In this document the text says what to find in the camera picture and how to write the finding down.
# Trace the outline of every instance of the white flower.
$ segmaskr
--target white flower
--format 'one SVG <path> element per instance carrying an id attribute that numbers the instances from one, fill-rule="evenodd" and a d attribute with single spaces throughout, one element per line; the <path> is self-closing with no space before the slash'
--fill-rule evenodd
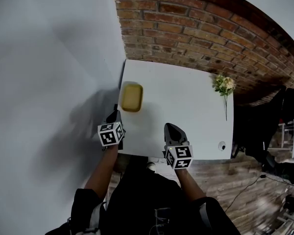
<path id="1" fill-rule="evenodd" d="M 229 89 L 232 89 L 234 88 L 234 81 L 228 81 L 227 85 L 226 85 L 226 88 L 229 90 Z"/>

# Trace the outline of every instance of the cable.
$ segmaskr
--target cable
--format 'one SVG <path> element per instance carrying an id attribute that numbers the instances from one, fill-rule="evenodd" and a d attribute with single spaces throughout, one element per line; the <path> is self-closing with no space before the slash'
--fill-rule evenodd
<path id="1" fill-rule="evenodd" d="M 289 185 L 289 186 L 294 186 L 294 185 L 292 185 L 292 184 L 289 184 L 289 183 L 285 182 L 284 179 L 282 179 L 282 180 L 283 180 L 283 182 L 282 182 L 282 181 L 278 181 L 278 180 L 275 180 L 275 179 L 273 179 L 273 178 L 270 178 L 270 177 L 268 177 L 267 175 L 261 175 L 261 176 L 264 176 L 264 177 L 262 177 L 262 178 L 269 178 L 269 179 L 274 180 L 274 181 L 279 182 L 279 183 L 283 183 L 283 184 L 286 184 L 286 185 Z"/>
<path id="2" fill-rule="evenodd" d="M 236 199 L 238 196 L 240 196 L 240 194 L 241 194 L 243 191 L 245 191 L 248 187 L 252 186 L 254 183 L 252 183 L 252 184 L 246 186 L 246 188 L 245 188 L 244 190 L 242 190 L 239 194 L 237 194 L 236 197 L 233 199 L 232 203 L 230 204 L 230 206 L 229 206 L 228 208 L 226 208 L 225 212 L 227 212 L 227 210 L 232 206 L 232 204 L 234 203 L 235 199 Z"/>
<path id="3" fill-rule="evenodd" d="M 286 185 L 289 185 L 289 186 L 294 186 L 294 185 L 292 185 L 292 184 L 289 184 L 289 183 L 285 182 L 284 179 L 282 179 L 283 182 L 282 182 L 282 181 L 278 181 L 278 180 L 275 180 L 275 179 L 273 179 L 273 178 L 268 177 L 268 176 L 265 175 L 265 174 L 260 175 L 260 176 L 256 179 L 256 181 L 255 181 L 254 183 L 256 183 L 257 180 L 258 180 L 259 178 L 269 178 L 269 179 L 274 180 L 274 181 L 279 182 L 279 183 L 283 183 L 283 184 L 286 184 Z M 241 194 L 242 192 L 244 192 L 248 187 L 252 186 L 254 183 L 252 183 L 252 184 L 246 186 L 246 188 L 245 188 L 244 190 L 242 190 L 239 194 L 237 194 L 236 197 L 233 199 L 232 203 L 229 205 L 229 207 L 226 208 L 225 212 L 227 212 L 227 210 L 232 206 L 232 204 L 234 203 L 235 199 L 236 199 L 238 196 L 240 196 L 240 194 Z"/>

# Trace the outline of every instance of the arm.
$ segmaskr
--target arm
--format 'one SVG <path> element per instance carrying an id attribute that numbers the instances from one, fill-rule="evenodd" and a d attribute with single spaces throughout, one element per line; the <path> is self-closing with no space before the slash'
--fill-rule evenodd
<path id="1" fill-rule="evenodd" d="M 113 166 L 117 157 L 118 145 L 108 147 L 95 171 L 87 181 L 84 189 L 94 190 L 98 197 L 101 200 L 104 200 L 109 187 Z"/>
<path id="2" fill-rule="evenodd" d="M 194 201 L 206 196 L 196 181 L 188 173 L 187 169 L 175 170 L 175 173 L 181 183 L 182 190 L 189 201 Z"/>

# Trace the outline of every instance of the shoe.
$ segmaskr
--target shoe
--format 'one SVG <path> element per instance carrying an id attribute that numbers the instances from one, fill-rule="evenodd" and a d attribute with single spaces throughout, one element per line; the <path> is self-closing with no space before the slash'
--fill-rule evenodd
<path id="1" fill-rule="evenodd" d="M 153 162 L 147 163 L 146 168 L 149 169 L 149 170 L 152 170 L 152 171 L 156 172 L 156 164 L 153 163 Z"/>

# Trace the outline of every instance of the black and white marker cube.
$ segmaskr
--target black and white marker cube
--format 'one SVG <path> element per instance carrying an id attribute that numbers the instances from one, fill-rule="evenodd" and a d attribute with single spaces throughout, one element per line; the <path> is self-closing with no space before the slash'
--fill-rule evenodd
<path id="1" fill-rule="evenodd" d="M 99 125 L 98 135 L 102 146 L 119 144 L 123 137 L 121 122 Z"/>
<path id="2" fill-rule="evenodd" d="M 168 146 L 166 159 L 174 170 L 188 168 L 193 161 L 193 148 L 191 145 Z"/>

